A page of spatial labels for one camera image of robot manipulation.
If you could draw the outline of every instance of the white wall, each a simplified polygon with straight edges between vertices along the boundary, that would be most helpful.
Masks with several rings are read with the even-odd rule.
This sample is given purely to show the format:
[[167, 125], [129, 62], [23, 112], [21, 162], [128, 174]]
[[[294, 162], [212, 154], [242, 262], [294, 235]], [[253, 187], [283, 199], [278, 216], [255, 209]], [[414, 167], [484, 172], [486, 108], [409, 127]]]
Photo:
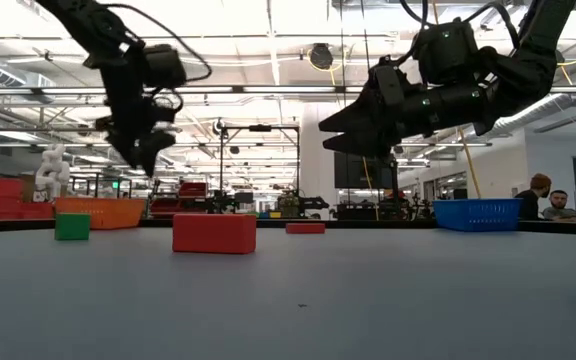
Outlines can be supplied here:
[[[470, 153], [484, 198], [509, 198], [512, 188], [528, 188], [528, 165], [526, 161], [526, 143], [523, 130], [512, 137], [494, 139], [492, 147], [471, 148]], [[424, 181], [437, 179], [460, 172], [468, 174], [468, 197], [476, 198], [472, 172], [464, 151], [459, 151], [456, 161], [433, 161], [427, 169], [415, 169], [399, 175], [399, 186], [408, 186], [419, 182], [423, 191]]]
[[[529, 174], [543, 173], [552, 181], [552, 189], [568, 193], [568, 207], [576, 208], [573, 157], [576, 157], [576, 132], [535, 134], [526, 129]], [[547, 199], [540, 201], [540, 208], [550, 206]]]

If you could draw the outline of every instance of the monitor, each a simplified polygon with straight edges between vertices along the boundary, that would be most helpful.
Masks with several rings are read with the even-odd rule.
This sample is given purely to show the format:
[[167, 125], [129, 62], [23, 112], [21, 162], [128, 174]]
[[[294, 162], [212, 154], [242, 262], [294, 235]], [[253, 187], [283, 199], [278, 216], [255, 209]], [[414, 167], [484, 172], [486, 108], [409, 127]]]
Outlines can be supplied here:
[[253, 195], [251, 192], [235, 193], [235, 200], [240, 204], [253, 204], [255, 202]]
[[361, 156], [335, 152], [336, 189], [392, 189], [393, 171], [388, 164], [374, 158], [366, 158], [366, 166]]

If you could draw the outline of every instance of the laboratory room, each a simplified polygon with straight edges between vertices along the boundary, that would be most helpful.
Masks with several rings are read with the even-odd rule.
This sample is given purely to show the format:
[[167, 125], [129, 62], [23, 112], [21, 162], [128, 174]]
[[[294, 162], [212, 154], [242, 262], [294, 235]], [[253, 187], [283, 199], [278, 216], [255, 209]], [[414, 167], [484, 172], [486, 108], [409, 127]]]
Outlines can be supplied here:
[[576, 359], [576, 1], [0, 0], [0, 360]]

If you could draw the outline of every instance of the white humanoid robot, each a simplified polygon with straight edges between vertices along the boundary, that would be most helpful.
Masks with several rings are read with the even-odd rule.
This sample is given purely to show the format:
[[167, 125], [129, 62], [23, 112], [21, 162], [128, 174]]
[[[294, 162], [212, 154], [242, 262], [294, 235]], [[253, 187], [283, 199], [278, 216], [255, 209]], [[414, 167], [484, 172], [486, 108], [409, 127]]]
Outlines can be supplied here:
[[54, 201], [61, 194], [61, 186], [68, 185], [70, 166], [63, 161], [65, 151], [64, 145], [50, 145], [41, 154], [41, 167], [35, 176], [34, 202]]

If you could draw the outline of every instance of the pillar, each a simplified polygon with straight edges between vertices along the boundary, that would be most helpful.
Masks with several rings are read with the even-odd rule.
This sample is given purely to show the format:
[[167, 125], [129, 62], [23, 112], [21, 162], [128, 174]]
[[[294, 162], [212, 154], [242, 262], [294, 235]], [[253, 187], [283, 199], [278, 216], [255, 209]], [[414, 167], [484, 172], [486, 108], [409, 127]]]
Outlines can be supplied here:
[[[301, 196], [321, 196], [331, 208], [337, 204], [334, 152], [324, 149], [322, 142], [335, 133], [319, 131], [319, 122], [339, 111], [335, 103], [307, 103], [301, 117], [301, 163], [299, 183]], [[307, 210], [328, 220], [328, 210]]]

